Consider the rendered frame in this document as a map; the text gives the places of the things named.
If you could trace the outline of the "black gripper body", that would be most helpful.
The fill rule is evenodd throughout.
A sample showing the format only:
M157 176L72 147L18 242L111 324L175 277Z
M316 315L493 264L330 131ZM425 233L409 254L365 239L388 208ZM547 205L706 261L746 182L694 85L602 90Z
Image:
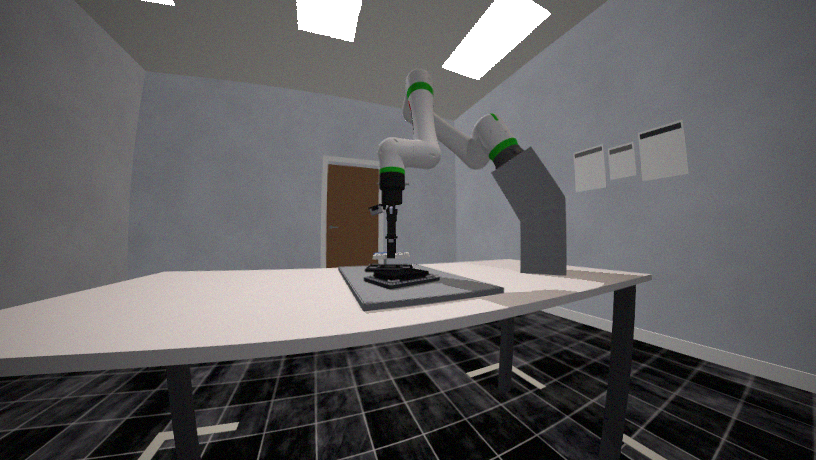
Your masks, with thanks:
M382 204L388 207L402 204L402 190L396 188L387 188L382 190Z

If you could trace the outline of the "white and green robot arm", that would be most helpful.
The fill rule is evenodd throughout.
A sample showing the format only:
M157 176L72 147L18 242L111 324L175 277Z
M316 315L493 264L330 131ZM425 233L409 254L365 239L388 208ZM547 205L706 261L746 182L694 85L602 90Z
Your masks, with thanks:
M474 170L485 167L490 159L497 169L525 151L497 114L479 119L471 137L433 114L432 79L426 70L418 68L408 74L406 91L402 114L413 124L413 140L390 137L380 143L380 190L403 191L409 185L405 182L406 167L435 167L441 159L438 140Z

